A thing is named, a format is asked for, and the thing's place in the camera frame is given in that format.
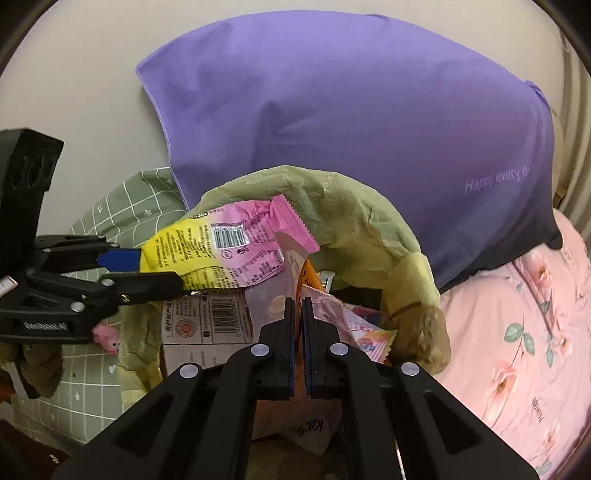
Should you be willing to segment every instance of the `beige wall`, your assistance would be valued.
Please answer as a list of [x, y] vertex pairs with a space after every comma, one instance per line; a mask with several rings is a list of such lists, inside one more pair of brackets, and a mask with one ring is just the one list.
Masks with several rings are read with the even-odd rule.
[[167, 163], [134, 73], [139, 61], [201, 25], [293, 8], [380, 13], [421, 25], [535, 81], [560, 111], [560, 38], [531, 0], [60, 0], [0, 77], [0, 128], [27, 126], [66, 142], [40, 233], [68, 232], [127, 177]]

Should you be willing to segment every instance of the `green grid blanket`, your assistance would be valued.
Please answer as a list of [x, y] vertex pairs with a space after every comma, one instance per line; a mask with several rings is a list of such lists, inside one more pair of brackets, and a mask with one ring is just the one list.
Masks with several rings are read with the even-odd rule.
[[[101, 199], [72, 226], [75, 235], [105, 235], [109, 242], [136, 248], [185, 214], [168, 167], [145, 170]], [[97, 281], [104, 269], [71, 274]], [[119, 314], [104, 321], [121, 323]], [[15, 423], [47, 445], [72, 451], [93, 439], [123, 410], [115, 367], [117, 357], [99, 345], [64, 345], [64, 376], [52, 398], [13, 397]]]

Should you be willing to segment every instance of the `snack wrapper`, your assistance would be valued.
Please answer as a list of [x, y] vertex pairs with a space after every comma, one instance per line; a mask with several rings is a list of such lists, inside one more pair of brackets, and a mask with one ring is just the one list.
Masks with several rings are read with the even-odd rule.
[[322, 284], [320, 274], [316, 273], [316, 270], [314, 270], [310, 260], [306, 260], [304, 263], [304, 268], [301, 272], [301, 282], [302, 284], [308, 285], [309, 287], [315, 288], [316, 290], [326, 291], [326, 288]]
[[283, 270], [276, 236], [319, 250], [285, 196], [236, 202], [160, 230], [142, 246], [141, 272], [175, 271], [187, 290], [256, 285]]
[[162, 347], [168, 372], [187, 362], [210, 368], [252, 343], [243, 289], [205, 290], [163, 302]]
[[386, 361], [396, 338], [396, 330], [384, 330], [369, 323], [326, 292], [304, 285], [301, 294], [312, 299], [317, 319], [337, 327], [342, 342], [357, 346], [374, 362], [383, 364]]
[[[245, 291], [246, 303], [252, 319], [252, 337], [258, 341], [263, 325], [281, 320], [285, 311], [285, 298], [295, 299], [299, 309], [300, 290], [305, 275], [304, 265], [308, 251], [294, 238], [278, 232], [277, 241], [285, 258], [285, 270], [273, 278], [249, 287]], [[295, 316], [299, 322], [300, 315]], [[295, 331], [300, 331], [296, 324]]]
[[361, 305], [352, 305], [350, 303], [345, 303], [345, 306], [363, 320], [366, 320], [376, 327], [382, 326], [384, 319], [382, 317], [382, 312], [379, 310], [369, 309]]

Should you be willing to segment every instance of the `purple pillowcase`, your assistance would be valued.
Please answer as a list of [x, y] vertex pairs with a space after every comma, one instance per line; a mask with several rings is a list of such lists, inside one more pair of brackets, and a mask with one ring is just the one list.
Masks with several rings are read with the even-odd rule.
[[247, 15], [171, 41], [137, 73], [189, 208], [263, 168], [338, 171], [392, 202], [441, 289], [561, 246], [543, 95], [425, 29], [378, 15]]

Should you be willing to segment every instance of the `pink pig toy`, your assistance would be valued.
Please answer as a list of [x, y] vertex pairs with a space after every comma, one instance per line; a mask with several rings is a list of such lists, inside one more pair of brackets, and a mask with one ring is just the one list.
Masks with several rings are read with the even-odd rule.
[[92, 340], [104, 348], [109, 355], [119, 353], [119, 330], [107, 325], [96, 325], [92, 329]]

